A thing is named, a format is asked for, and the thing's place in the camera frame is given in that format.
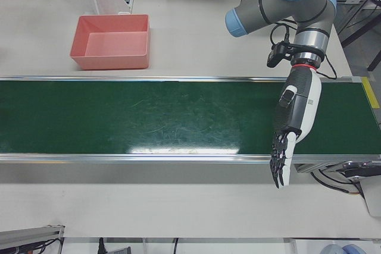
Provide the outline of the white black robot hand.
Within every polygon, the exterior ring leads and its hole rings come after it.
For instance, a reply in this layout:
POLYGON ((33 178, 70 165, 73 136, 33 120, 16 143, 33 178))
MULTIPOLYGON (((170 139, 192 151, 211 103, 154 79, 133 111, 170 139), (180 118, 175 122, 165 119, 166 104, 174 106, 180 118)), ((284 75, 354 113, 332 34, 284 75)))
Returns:
POLYGON ((292 66, 274 113, 270 171, 275 186, 289 185, 294 149, 311 131, 321 95, 321 80, 307 64, 292 66))

